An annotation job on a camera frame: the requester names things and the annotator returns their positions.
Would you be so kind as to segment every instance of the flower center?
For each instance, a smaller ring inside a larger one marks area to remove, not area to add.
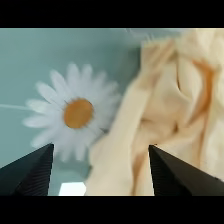
[[[93,117],[93,106],[86,99],[78,99],[67,105],[64,122],[69,128],[82,128]]]

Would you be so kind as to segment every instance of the blue-green background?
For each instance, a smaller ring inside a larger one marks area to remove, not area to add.
[[[155,35],[167,32],[151,29]],[[50,84],[49,71],[65,74],[68,63],[90,63],[94,71],[106,70],[123,93],[139,69],[140,42],[122,30],[110,28],[1,28],[0,104],[24,106],[26,99],[39,98],[37,81]],[[32,152],[31,139],[39,129],[21,121],[30,111],[0,107],[0,167]],[[54,162],[49,195],[58,195],[62,182],[82,181],[87,163]]]

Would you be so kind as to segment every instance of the black object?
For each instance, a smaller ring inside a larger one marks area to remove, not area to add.
[[[0,169],[0,195],[47,196],[54,145],[46,145]]]
[[[155,196],[224,196],[218,178],[150,145],[149,157]]]

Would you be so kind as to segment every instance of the daisy print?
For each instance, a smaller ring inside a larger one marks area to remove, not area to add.
[[[109,130],[121,99],[116,82],[107,82],[106,73],[93,76],[91,65],[81,71],[70,64],[64,78],[50,74],[53,87],[38,82],[37,91],[45,100],[30,99],[26,105],[35,112],[23,121],[30,128],[44,128],[31,145],[54,144],[54,156],[84,160],[86,150]]]

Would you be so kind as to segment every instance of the cream cloth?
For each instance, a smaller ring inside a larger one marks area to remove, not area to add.
[[[154,195],[148,146],[224,180],[224,29],[150,42],[109,134],[90,153],[87,195]]]

